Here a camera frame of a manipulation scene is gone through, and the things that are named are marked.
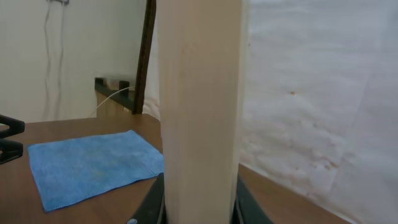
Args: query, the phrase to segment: blue cloth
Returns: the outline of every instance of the blue cloth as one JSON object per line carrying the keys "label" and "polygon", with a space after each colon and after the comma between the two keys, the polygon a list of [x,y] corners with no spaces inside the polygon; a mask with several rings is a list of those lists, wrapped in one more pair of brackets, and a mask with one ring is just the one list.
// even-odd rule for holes
{"label": "blue cloth", "polygon": [[164,171],[163,155],[134,131],[34,144],[27,149],[46,212]]}

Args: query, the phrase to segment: blue towel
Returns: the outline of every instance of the blue towel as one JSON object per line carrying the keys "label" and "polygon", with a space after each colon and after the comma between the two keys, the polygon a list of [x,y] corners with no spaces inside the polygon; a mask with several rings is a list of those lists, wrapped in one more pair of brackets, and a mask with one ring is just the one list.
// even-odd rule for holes
{"label": "blue towel", "polygon": [[46,212],[164,171],[163,155],[134,131],[28,147]]}

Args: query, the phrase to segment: electrical outlet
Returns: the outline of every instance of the electrical outlet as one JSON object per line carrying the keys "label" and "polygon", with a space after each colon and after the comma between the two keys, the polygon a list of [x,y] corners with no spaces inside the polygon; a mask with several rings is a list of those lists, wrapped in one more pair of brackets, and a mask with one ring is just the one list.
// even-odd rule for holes
{"label": "electrical outlet", "polygon": [[53,1],[57,1],[57,2],[63,3],[66,6],[69,4],[69,0],[53,0]]}

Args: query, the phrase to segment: black robotic claw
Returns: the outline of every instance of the black robotic claw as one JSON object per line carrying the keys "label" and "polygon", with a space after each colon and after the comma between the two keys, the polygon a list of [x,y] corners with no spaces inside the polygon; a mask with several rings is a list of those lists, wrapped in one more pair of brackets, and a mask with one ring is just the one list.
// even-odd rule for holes
{"label": "black robotic claw", "polygon": [[16,119],[0,115],[0,124],[9,126],[8,129],[0,131],[0,165],[14,159],[20,158],[24,152],[24,145],[19,142],[6,140],[3,138],[23,133],[25,123]]}

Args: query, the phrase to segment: wooden table surface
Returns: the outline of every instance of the wooden table surface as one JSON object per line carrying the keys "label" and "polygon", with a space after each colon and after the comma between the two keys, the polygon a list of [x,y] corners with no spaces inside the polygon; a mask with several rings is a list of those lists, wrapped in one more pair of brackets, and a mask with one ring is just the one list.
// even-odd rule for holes
{"label": "wooden table surface", "polygon": [[[162,152],[160,123],[149,115],[117,119],[76,119],[30,123],[9,138],[35,144],[133,129]],[[241,166],[239,174],[270,219],[278,223],[346,223],[305,198]],[[154,179],[112,190],[76,205],[44,213],[30,172],[26,150],[22,158],[0,166],[0,223],[126,223],[144,199]]]}

